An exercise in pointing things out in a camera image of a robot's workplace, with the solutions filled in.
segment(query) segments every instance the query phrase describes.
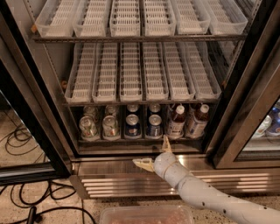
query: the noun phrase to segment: white rack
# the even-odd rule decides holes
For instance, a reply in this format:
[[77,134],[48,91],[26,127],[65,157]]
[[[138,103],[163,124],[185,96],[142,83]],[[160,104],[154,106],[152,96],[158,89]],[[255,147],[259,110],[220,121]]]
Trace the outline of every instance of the white rack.
[[67,102],[90,102],[96,63],[96,44],[76,44],[65,98]]
[[221,89],[208,60],[207,44],[187,42],[185,52],[196,90],[195,98],[197,100],[219,98]]
[[174,101],[191,100],[195,95],[192,77],[186,64],[182,49],[184,44],[163,43],[165,71],[169,83],[169,92]]
[[77,37],[105,37],[110,11],[109,0],[80,0],[73,20]]
[[139,43],[121,43],[119,93],[121,102],[143,99]]
[[95,102],[115,102],[117,44],[104,43],[97,48],[99,63],[94,73],[93,99]]
[[138,0],[114,0],[110,30],[112,37],[140,36],[140,10]]
[[143,43],[143,72],[146,100],[167,100],[169,91],[160,43]]
[[242,34],[248,20],[234,0],[205,0],[212,34]]
[[210,16],[200,0],[171,0],[178,34],[205,34]]
[[143,0],[145,36],[173,36],[176,18],[170,0]]
[[47,0],[35,21],[42,37],[72,37],[79,0]]

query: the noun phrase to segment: robotic arm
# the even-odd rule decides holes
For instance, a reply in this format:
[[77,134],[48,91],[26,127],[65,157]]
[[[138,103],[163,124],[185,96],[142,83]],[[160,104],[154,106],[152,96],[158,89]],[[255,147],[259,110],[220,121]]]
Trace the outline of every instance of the robotic arm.
[[163,150],[165,152],[154,163],[149,158],[134,159],[133,162],[166,180],[189,205],[213,210],[239,224],[280,223],[279,211],[230,196],[194,177],[171,152],[166,136]]

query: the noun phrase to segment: stainless steel surface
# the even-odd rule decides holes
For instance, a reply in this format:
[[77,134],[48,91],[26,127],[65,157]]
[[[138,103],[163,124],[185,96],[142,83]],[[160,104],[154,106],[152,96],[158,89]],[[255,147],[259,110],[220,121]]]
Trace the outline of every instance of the stainless steel surface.
[[[215,170],[203,157],[178,157],[192,173],[225,193],[279,192],[280,168]],[[135,167],[131,160],[82,162],[71,179],[83,199],[177,195],[155,173]]]
[[260,63],[261,59],[263,58],[265,49],[267,48],[267,45],[270,43],[270,38],[274,31],[278,30],[279,27],[279,21],[280,21],[280,14],[279,14],[279,8],[280,8],[280,1],[277,0],[276,7],[272,11],[269,21],[265,28],[263,29],[263,34],[259,39],[259,42],[257,43],[257,46],[250,58],[249,63],[246,66],[245,71],[243,72],[243,76],[240,79],[240,84],[237,86],[236,90],[234,91],[234,94],[227,105],[227,109],[223,115],[223,117],[219,121],[219,126],[217,130],[215,131],[215,134],[213,135],[213,138],[210,141],[210,144],[208,146],[207,151],[210,152],[213,149],[216,149],[217,145],[219,144],[219,141],[222,141],[225,133],[225,127],[229,125],[232,121],[230,121],[228,118],[233,115],[233,111],[235,106],[237,105],[237,102],[241,101],[244,98],[244,91],[249,87],[249,82],[251,80],[252,75],[255,73],[259,73],[259,71],[256,70],[258,64]]
[[238,161],[238,155],[278,99],[279,86],[280,38],[214,157],[216,168],[276,167],[280,165],[280,157],[275,157],[275,154],[269,157],[269,153],[266,157],[264,155],[262,159],[259,158],[255,161],[254,159],[253,161]]

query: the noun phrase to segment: white container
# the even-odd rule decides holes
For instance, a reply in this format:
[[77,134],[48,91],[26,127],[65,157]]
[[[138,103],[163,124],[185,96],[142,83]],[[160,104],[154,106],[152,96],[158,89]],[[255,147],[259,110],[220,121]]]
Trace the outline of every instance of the white container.
[[143,43],[143,73],[146,101],[168,99],[168,84],[161,43]]
[[183,43],[163,43],[165,71],[171,99],[192,100],[195,95],[192,76],[186,64]]
[[138,0],[114,0],[110,17],[112,37],[140,36]]
[[173,36],[176,18],[170,0],[143,0],[145,36]]
[[104,209],[99,223],[194,224],[194,221],[186,206],[124,206]]
[[41,37],[72,37],[79,0],[47,0],[35,21]]
[[200,0],[171,0],[178,34],[205,34],[210,16]]
[[73,19],[77,37],[105,37],[109,21],[109,0],[80,0]]
[[143,99],[139,43],[121,43],[119,94],[121,102]]
[[67,102],[90,102],[96,64],[96,44],[76,44],[67,84]]
[[195,87],[195,98],[197,100],[218,99],[221,89],[208,60],[207,44],[205,42],[185,43],[185,56]]
[[242,34],[248,20],[234,0],[204,0],[212,34]]
[[99,62],[94,72],[93,99],[95,102],[116,101],[117,44],[104,43],[97,49]]

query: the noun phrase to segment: can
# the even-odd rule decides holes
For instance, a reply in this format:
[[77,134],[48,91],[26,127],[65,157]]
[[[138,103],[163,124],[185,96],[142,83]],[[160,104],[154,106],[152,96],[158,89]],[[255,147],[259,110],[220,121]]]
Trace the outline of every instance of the can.
[[139,105],[137,104],[129,104],[126,107],[126,114],[128,115],[136,115],[139,116]]
[[83,111],[84,111],[84,116],[91,116],[94,120],[94,123],[99,122],[99,111],[97,107],[85,106]]
[[113,115],[107,115],[104,117],[102,127],[105,137],[116,137],[119,135],[118,121]]
[[125,135],[128,137],[136,137],[141,135],[139,118],[137,115],[128,115],[125,119]]
[[98,134],[98,130],[91,116],[83,116],[80,119],[79,127],[81,130],[81,136],[84,138],[91,138]]
[[119,116],[119,107],[108,105],[105,108],[105,116],[114,116],[116,119],[118,119]]
[[162,135],[161,130],[162,119],[159,115],[151,115],[149,117],[147,136],[149,137],[159,137]]

